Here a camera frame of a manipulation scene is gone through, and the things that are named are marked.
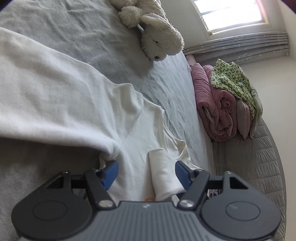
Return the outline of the white t-shirt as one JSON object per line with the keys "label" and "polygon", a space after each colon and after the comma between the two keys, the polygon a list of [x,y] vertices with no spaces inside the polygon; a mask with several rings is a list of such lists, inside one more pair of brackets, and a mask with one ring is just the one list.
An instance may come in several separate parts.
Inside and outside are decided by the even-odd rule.
{"label": "white t-shirt", "polygon": [[184,191],[175,164],[195,166],[164,115],[131,84],[1,29],[1,135],[99,150],[101,165],[119,164],[108,191],[114,201],[163,201]]}

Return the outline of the grey quilted headboard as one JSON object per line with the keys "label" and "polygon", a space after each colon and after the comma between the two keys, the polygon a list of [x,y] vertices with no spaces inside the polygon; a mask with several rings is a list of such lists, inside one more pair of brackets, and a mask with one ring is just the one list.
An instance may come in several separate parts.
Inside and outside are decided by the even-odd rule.
{"label": "grey quilted headboard", "polygon": [[281,222],[274,239],[285,240],[287,191],[280,154],[264,120],[253,136],[243,139],[238,133],[225,142],[213,142],[215,171],[236,173],[280,209]]}

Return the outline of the pink rolled quilt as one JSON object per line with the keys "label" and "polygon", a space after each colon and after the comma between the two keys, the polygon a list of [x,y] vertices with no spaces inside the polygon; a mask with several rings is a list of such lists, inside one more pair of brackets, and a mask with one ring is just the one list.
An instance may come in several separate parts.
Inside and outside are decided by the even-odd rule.
{"label": "pink rolled quilt", "polygon": [[211,84],[213,66],[201,66],[193,55],[186,56],[191,68],[197,111],[208,136],[225,142],[237,133],[236,98],[229,91]]}

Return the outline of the grey pillow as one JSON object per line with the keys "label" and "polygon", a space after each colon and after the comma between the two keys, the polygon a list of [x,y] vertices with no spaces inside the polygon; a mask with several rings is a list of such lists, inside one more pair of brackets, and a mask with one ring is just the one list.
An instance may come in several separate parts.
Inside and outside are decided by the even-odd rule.
{"label": "grey pillow", "polygon": [[244,140],[253,138],[263,115],[263,106],[255,87],[251,84],[251,96],[255,104],[255,116],[251,118],[249,106],[242,100],[236,100],[237,129]]}

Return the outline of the green patterned cloth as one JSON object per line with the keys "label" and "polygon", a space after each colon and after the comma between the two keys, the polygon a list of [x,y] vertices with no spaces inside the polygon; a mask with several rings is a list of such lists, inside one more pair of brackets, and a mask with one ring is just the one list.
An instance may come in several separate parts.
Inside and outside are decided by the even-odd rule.
{"label": "green patterned cloth", "polygon": [[256,107],[251,95],[250,81],[239,65],[218,58],[211,71],[211,85],[227,90],[237,99],[244,101],[249,107],[251,119],[255,117]]}

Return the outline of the grey right curtain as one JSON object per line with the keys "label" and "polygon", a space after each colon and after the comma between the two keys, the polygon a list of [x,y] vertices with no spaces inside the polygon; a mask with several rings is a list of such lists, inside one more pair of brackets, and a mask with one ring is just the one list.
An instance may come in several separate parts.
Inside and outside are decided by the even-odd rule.
{"label": "grey right curtain", "polygon": [[260,32],[209,40],[184,50],[201,65],[215,65],[217,59],[236,64],[288,55],[290,51],[286,32]]}

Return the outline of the white plush dog toy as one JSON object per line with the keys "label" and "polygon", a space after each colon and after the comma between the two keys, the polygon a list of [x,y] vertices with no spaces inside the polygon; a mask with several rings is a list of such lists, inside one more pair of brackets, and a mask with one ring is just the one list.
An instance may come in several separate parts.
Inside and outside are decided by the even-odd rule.
{"label": "white plush dog toy", "polygon": [[113,0],[110,3],[119,10],[124,26],[143,29],[141,47],[149,60],[162,61],[183,50],[184,39],[167,19],[160,1]]}

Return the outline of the grey bed sheet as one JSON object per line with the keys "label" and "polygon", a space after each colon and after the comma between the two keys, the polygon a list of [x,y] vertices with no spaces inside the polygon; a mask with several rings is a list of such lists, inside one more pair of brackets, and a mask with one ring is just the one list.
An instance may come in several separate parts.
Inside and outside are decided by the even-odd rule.
{"label": "grey bed sheet", "polygon": [[[165,110],[169,130],[186,141],[193,163],[214,170],[185,56],[149,61],[139,30],[124,27],[109,1],[13,1],[1,12],[1,27],[87,63],[116,84],[132,84]],[[97,166],[98,155],[85,144],[22,137],[15,126],[1,131],[1,240],[18,237],[10,217],[18,201],[63,169]]]}

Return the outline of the window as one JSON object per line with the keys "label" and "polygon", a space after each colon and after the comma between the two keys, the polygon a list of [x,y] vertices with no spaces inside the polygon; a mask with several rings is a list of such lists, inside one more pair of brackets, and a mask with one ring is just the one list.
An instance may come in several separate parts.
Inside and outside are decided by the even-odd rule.
{"label": "window", "polygon": [[192,4],[210,35],[269,24],[261,1],[197,0]]}

